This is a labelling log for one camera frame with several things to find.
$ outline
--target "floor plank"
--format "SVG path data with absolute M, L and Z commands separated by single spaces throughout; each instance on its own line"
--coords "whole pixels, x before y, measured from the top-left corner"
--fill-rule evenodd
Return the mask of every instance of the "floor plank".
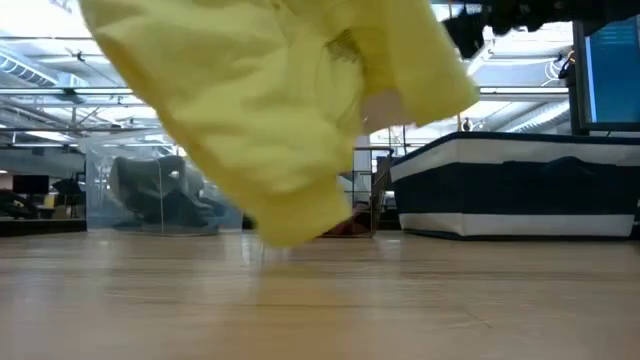
M 2 360 L 637 359 L 633 243 L 0 240 Z

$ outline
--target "fluorescent light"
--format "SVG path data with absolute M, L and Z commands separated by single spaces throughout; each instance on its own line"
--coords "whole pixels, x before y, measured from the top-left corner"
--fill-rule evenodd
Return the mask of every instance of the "fluorescent light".
M 53 141 L 75 141 L 71 136 L 51 131 L 27 131 L 26 134 Z
M 0 88 L 0 95 L 5 96 L 44 96 L 66 95 L 67 88 Z M 128 88 L 69 88 L 77 95 L 133 95 Z
M 7 144 L 14 147 L 63 147 L 60 143 L 22 143 L 22 144 Z
M 128 88 L 75 88 L 78 95 L 133 95 Z
M 163 134 L 145 135 L 144 139 L 147 141 L 164 141 L 166 136 Z
M 109 60 L 107 60 L 106 58 L 103 57 L 86 57 L 84 59 L 87 62 L 92 62 L 92 63 L 96 63 L 96 64 L 105 64 L 105 65 L 109 65 L 111 64 L 111 62 L 109 62 Z M 38 59 L 38 62 L 40 63 L 45 63 L 45 64 L 63 64 L 63 63 L 73 63 L 73 62 L 77 62 L 78 59 L 75 56 L 64 56 L 64 57 L 57 57 L 57 58 L 49 58 L 49 59 Z
M 481 94 L 568 94 L 566 87 L 483 87 Z
M 0 89 L 0 95 L 7 96 L 41 96 L 41 95 L 64 95 L 62 89 L 47 89 L 47 88 L 4 88 Z
M 125 144 L 126 147 L 156 147 L 156 146 L 172 146 L 171 143 L 139 143 L 139 144 Z
M 556 60 L 555 57 L 539 58 L 539 59 L 491 59 L 487 65 L 490 66 L 525 66 L 525 65 L 537 65 L 546 64 Z

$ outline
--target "yellow jacket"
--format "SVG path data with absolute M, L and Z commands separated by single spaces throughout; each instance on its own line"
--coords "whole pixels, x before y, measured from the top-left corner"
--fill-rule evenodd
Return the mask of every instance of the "yellow jacket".
M 272 245 L 351 214 L 365 96 L 418 125 L 476 101 L 425 0 L 83 0 L 95 39 L 167 132 Z

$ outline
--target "white stripe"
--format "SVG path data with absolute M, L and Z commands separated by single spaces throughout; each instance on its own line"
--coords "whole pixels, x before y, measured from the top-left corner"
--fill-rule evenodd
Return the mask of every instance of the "white stripe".
M 542 141 L 454 139 L 391 168 L 393 181 L 443 165 L 462 162 L 502 164 L 505 161 L 549 162 L 564 156 L 595 164 L 640 166 L 640 146 L 568 144 Z
M 400 214 L 404 230 L 461 236 L 620 236 L 631 234 L 634 215 Z

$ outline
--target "monitor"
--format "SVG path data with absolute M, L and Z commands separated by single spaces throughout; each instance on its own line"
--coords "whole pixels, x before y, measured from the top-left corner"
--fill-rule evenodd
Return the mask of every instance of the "monitor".
M 13 192 L 17 194 L 48 194 L 49 176 L 47 175 L 14 175 Z
M 581 128 L 640 131 L 639 25 L 640 17 L 633 17 L 591 36 L 574 27 Z

